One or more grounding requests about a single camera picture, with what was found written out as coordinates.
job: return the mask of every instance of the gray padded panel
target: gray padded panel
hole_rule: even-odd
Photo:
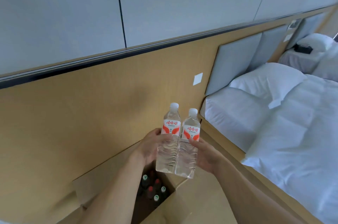
[[[256,52],[262,33],[221,45],[215,58],[205,95],[227,86],[245,73]]]
[[[294,33],[293,37],[289,41],[289,44],[286,47],[286,49],[290,49],[291,47],[293,47],[298,42],[299,39],[302,39],[307,35],[314,33],[316,28],[325,18],[326,14],[327,13],[319,13],[314,16],[310,16],[303,19],[299,24],[299,27]]]
[[[287,25],[283,25],[262,33],[258,48],[250,62],[247,72],[253,71],[270,59],[283,39],[287,27]]]

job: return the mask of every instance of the wooden trim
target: wooden trim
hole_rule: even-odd
[[[232,157],[240,162],[244,157],[245,153],[239,149],[234,143],[228,140],[222,135],[216,128],[214,128],[205,118],[201,116],[202,123],[201,129],[204,130],[211,138],[213,138],[222,148],[224,148]],[[304,208],[297,200],[290,197],[283,190],[278,188],[266,177],[261,175],[259,172],[251,167],[244,166],[249,170],[263,185],[265,185],[270,191],[273,192],[278,198],[280,198],[286,205],[295,211],[300,217],[302,217],[309,224],[321,224],[316,217],[314,217],[307,209]]]

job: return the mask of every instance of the water bottle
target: water bottle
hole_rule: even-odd
[[[190,179],[194,177],[197,162],[197,148],[189,143],[189,139],[192,138],[198,141],[201,129],[201,125],[197,119],[197,112],[195,108],[189,109],[189,117],[183,122],[175,168],[176,175]]]
[[[174,134],[171,140],[163,141],[157,148],[156,171],[174,173],[177,156],[177,142],[180,138],[181,117],[179,105],[171,103],[169,112],[164,116],[162,134]]]

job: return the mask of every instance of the red and white label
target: red and white label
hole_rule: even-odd
[[[192,138],[195,141],[199,140],[199,131],[200,128],[191,126],[191,125],[184,125],[183,126],[183,133],[182,133],[182,139],[190,139]]]
[[[171,133],[180,136],[180,127],[181,127],[180,121],[165,119],[163,122],[161,134]]]

